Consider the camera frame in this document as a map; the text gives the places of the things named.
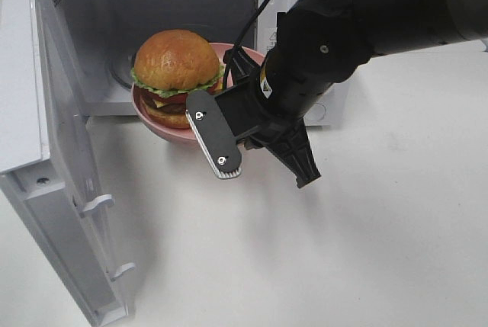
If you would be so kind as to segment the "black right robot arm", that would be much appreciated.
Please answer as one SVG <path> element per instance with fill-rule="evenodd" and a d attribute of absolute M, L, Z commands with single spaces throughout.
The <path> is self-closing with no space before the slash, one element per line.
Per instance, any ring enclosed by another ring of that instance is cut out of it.
<path fill-rule="evenodd" d="M 274 47 L 224 56 L 234 85 L 217 103 L 235 139 L 267 149 L 303 187 L 319 177 L 303 118 L 370 59 L 487 36 L 487 0 L 297 0 L 277 16 Z"/>

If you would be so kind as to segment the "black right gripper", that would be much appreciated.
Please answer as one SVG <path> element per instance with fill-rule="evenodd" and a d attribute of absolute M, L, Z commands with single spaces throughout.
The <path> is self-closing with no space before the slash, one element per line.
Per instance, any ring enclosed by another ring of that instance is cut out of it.
<path fill-rule="evenodd" d="M 216 102 L 235 141 L 247 149 L 268 149 L 296 176 L 298 188 L 319 178 L 303 118 L 286 114 L 264 96 L 259 64 L 243 46 L 228 49 L 223 62 L 223 88 L 230 80 L 232 88 L 219 94 Z"/>

